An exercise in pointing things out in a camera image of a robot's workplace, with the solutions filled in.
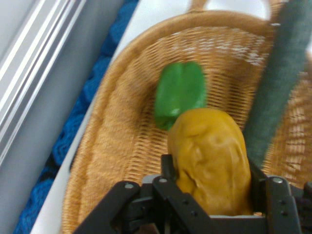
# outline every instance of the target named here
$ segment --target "woven wicker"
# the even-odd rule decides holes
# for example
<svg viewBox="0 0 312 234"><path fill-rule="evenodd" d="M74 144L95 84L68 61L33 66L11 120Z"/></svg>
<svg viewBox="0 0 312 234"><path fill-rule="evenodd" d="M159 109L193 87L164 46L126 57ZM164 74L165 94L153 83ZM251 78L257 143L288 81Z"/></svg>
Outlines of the woven wicker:
<svg viewBox="0 0 312 234"><path fill-rule="evenodd" d="M243 129L273 43L271 21L225 12L191 11L153 26L118 56L98 90L94 110L78 149L63 205L62 230L69 234L118 181L140 183L160 172L167 133L153 120L162 68L194 60L208 80L208 105L229 113ZM312 76L301 74L271 143L265 173L302 187L312 180Z"/></svg>

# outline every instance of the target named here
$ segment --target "blue fabric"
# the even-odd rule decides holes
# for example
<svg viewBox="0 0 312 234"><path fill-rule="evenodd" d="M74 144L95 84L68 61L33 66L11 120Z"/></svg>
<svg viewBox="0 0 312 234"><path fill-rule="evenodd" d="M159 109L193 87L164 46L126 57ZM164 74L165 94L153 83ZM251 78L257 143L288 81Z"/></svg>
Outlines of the blue fabric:
<svg viewBox="0 0 312 234"><path fill-rule="evenodd" d="M88 77L62 132L52 148L51 155L49 156L36 185L31 191L24 210L20 214L19 222L14 230L14 234L28 234L31 232L56 174L65 159L84 115L100 85L101 79L106 72L133 11L137 6L137 2L138 0L125 0L123 6L120 8L118 16L110 27L109 34L102 45L100 56L94 64L91 74Z"/></svg>

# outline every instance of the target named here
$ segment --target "white surface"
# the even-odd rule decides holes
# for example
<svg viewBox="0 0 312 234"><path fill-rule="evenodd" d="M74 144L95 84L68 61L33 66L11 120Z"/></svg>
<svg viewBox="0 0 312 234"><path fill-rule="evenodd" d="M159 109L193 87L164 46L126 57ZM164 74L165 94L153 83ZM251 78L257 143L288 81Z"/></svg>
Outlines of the white surface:
<svg viewBox="0 0 312 234"><path fill-rule="evenodd" d="M113 60L129 42L149 27L170 17L185 13L190 5L190 2L190 0L141 0L130 20L118 48L115 51ZM269 12L266 10L268 9L267 2L262 2L260 0L212 0L211 3L208 4L207 8L235 10L243 13L250 13L264 19L269 17ZM31 234L59 233L62 201L64 199L66 183L69 178L70 162L84 133L92 107L93 103L89 107L84 121L80 126L80 129L58 173L58 176L55 179Z"/></svg>

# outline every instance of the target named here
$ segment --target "yellow object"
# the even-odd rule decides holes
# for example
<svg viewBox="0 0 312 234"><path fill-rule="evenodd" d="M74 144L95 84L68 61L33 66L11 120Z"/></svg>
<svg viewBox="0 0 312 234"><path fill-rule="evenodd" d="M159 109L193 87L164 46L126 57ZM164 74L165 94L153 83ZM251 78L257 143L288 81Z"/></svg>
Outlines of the yellow object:
<svg viewBox="0 0 312 234"><path fill-rule="evenodd" d="M168 134L177 185L209 215L250 215L251 174L243 134L225 112L186 111Z"/></svg>

